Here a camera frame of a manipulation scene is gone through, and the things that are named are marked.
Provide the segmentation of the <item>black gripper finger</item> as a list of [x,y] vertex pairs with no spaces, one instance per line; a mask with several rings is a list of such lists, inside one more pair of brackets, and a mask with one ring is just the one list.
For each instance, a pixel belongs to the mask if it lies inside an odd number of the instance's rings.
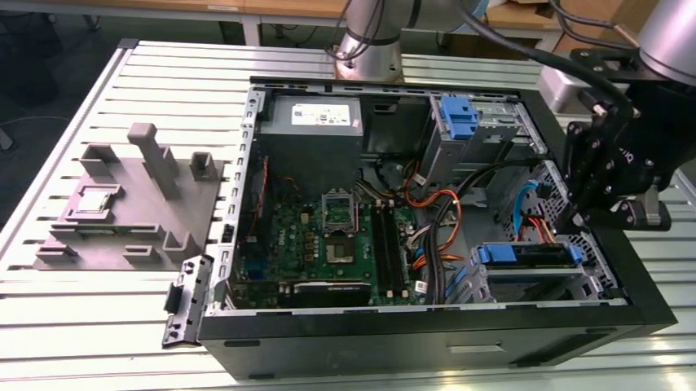
[[616,137],[635,110],[607,111],[600,105],[593,109],[591,122],[572,121],[567,127],[561,165],[567,203],[557,216],[557,232],[564,235],[597,226],[635,226],[635,203],[620,199],[611,184],[619,169]]

